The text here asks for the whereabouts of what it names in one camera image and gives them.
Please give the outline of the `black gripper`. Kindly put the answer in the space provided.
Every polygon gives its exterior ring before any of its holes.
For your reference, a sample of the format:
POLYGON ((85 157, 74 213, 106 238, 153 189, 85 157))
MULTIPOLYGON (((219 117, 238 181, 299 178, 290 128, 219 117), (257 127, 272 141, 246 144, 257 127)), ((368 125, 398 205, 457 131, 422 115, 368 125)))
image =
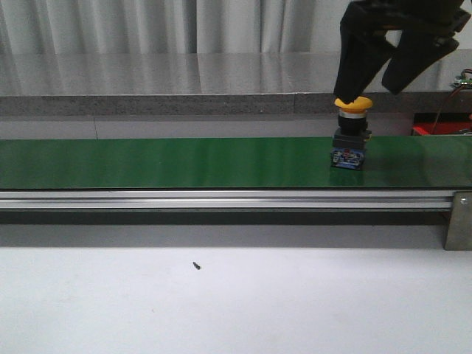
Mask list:
POLYGON ((458 48, 459 42, 449 35, 461 32, 471 19, 461 6, 461 1, 350 2, 341 20, 334 95, 343 103, 352 103, 391 57, 382 85, 393 94, 402 92, 428 67, 458 48), (386 39, 389 30, 404 30, 396 50, 386 39))

